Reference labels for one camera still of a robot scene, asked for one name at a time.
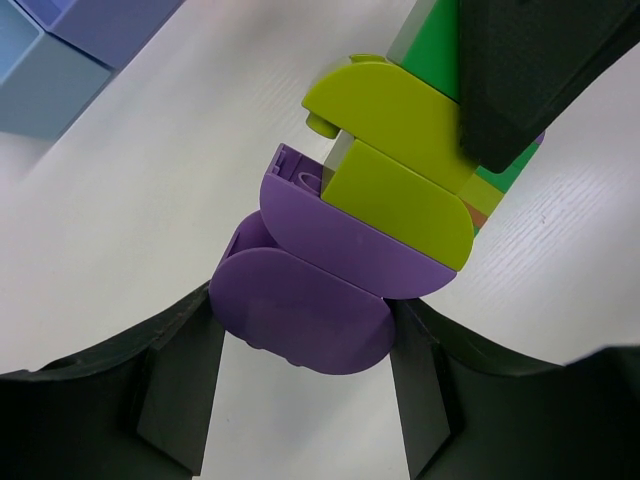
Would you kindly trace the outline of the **purple lego brick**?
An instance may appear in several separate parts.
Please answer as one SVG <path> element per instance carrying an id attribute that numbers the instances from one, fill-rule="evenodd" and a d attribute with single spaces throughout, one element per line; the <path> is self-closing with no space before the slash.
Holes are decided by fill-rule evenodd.
<path id="1" fill-rule="evenodd" d="M 223 327 L 257 349 L 328 375 L 391 350 L 389 300 L 432 293 L 454 270 L 324 202 L 320 163 L 281 144 L 260 207 L 236 228 L 209 285 Z"/>

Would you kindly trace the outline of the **lime green lego brick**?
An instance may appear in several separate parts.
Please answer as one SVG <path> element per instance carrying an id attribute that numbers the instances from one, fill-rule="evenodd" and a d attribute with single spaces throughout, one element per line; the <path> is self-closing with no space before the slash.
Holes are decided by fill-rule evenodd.
<path id="1" fill-rule="evenodd" d="M 334 140 L 322 199 L 444 266 L 466 264 L 504 194 L 459 145 L 459 106 L 375 55 L 332 66 L 302 101 Z"/>

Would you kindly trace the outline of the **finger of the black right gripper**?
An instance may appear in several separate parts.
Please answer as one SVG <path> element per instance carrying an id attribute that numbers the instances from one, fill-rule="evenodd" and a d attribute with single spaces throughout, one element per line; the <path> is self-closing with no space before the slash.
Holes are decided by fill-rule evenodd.
<path id="1" fill-rule="evenodd" d="M 462 1 L 458 27 L 461 146 L 501 173 L 638 44 L 639 4 Z"/>

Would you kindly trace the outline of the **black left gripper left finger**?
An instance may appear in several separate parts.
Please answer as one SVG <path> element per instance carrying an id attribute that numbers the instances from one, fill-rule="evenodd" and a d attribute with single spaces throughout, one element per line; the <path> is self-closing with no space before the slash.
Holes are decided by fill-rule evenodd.
<path id="1" fill-rule="evenodd" d="M 2 374 L 2 478 L 200 475 L 224 335 L 202 285 L 99 344 Z"/>

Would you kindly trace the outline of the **green striped lego stack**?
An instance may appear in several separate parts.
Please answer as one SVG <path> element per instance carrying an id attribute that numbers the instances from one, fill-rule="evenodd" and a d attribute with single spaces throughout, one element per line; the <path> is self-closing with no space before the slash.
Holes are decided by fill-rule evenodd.
<path id="1" fill-rule="evenodd" d="M 471 215 L 474 234 L 477 235 L 503 197 L 535 155 L 544 140 L 542 132 L 536 140 L 503 172 L 493 173 L 478 167 L 459 197 Z"/>

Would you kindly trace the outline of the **small green lego brick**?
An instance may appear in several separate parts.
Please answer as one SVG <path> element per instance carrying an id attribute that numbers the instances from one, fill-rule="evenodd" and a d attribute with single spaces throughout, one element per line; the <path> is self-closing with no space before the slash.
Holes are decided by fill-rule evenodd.
<path id="1" fill-rule="evenodd" d="M 459 101 L 459 2 L 415 3 L 386 57 L 450 99 Z"/>

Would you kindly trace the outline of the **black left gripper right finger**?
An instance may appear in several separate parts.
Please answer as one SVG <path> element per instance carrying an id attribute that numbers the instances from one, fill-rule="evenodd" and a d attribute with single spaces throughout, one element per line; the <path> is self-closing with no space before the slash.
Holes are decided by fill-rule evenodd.
<path id="1" fill-rule="evenodd" d="M 394 301 L 391 364 L 413 479 L 635 479 L 639 350 L 566 365 Z"/>

